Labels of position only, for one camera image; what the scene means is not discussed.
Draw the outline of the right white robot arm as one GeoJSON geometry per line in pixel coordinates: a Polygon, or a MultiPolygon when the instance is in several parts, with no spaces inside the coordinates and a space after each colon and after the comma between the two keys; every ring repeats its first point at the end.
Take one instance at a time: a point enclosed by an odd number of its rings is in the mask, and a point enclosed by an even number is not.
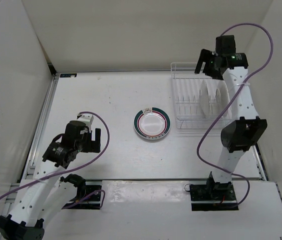
{"type": "Polygon", "coordinates": [[[222,35],[216,38],[215,51],[203,49],[195,68],[195,73],[225,82],[229,103],[214,122],[226,113],[232,112],[232,120],[221,131],[223,145],[215,170],[210,172],[205,186],[205,194],[211,200],[225,198],[232,188],[232,176],[240,158],[254,146],[268,124],[257,112],[250,87],[248,86],[248,60],[245,53],[236,52],[233,35],[222,35]]]}

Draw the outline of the green rimmed white plate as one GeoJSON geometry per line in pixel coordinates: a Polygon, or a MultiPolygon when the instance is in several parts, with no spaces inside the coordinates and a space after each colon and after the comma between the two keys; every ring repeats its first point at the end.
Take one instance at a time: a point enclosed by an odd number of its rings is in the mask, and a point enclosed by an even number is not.
{"type": "Polygon", "coordinates": [[[158,142],[168,135],[171,121],[162,109],[148,107],[136,114],[133,126],[136,134],[142,139],[148,142],[158,142]]]}

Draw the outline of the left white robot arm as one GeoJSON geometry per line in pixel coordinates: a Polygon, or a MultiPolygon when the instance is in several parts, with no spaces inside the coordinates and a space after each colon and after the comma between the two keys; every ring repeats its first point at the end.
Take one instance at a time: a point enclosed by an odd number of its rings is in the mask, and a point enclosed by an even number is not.
{"type": "Polygon", "coordinates": [[[42,156],[36,183],[7,214],[0,216],[0,233],[6,240],[40,240],[49,221],[71,200],[90,194],[84,178],[64,177],[64,171],[78,153],[99,153],[101,129],[91,130],[91,121],[72,120],[65,132],[56,136],[42,156]]]}

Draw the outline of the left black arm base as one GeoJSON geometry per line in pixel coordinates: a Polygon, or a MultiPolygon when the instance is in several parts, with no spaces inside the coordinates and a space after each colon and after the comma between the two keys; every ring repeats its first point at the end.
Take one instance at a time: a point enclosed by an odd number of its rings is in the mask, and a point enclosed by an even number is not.
{"type": "Polygon", "coordinates": [[[76,197],[66,203],[63,210],[100,210],[105,201],[106,192],[101,184],[85,183],[76,197]]]}

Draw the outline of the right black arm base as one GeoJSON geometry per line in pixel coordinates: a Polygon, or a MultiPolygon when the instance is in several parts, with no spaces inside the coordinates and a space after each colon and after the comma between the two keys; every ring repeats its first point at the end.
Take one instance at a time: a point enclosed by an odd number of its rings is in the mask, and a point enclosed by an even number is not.
{"type": "Polygon", "coordinates": [[[184,186],[185,192],[190,194],[191,211],[238,211],[238,202],[233,185],[226,190],[208,191],[206,184],[191,184],[184,186]]]}

